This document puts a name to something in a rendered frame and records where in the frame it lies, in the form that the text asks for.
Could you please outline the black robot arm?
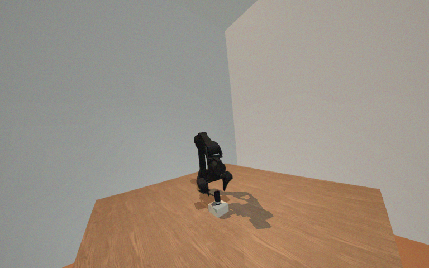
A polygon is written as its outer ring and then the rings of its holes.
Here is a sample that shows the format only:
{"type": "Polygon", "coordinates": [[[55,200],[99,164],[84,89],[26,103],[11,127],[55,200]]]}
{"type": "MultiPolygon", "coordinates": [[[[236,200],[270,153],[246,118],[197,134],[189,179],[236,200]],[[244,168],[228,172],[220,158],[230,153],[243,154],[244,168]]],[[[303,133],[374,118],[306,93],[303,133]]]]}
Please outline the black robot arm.
{"type": "Polygon", "coordinates": [[[226,171],[225,165],[222,163],[220,158],[223,158],[222,151],[219,144],[215,141],[212,141],[206,132],[200,132],[194,137],[194,143],[198,149],[199,157],[199,171],[197,179],[204,178],[209,179],[208,170],[206,170],[206,160],[208,169],[216,175],[222,175],[226,171]],[[214,155],[219,154],[219,155],[214,155]]]}

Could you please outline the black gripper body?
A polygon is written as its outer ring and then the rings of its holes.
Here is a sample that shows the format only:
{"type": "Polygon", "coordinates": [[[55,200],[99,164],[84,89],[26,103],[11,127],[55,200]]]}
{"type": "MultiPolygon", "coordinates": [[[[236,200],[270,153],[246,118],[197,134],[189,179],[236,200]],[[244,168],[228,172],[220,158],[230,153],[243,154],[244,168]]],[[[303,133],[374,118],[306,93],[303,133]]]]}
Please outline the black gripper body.
{"type": "Polygon", "coordinates": [[[197,186],[199,189],[203,189],[206,187],[207,183],[216,181],[216,180],[220,180],[220,179],[225,179],[225,180],[232,180],[233,176],[229,171],[225,171],[222,175],[216,175],[212,169],[208,169],[208,175],[209,175],[209,179],[204,179],[204,178],[199,178],[196,180],[197,182],[197,186]]]}

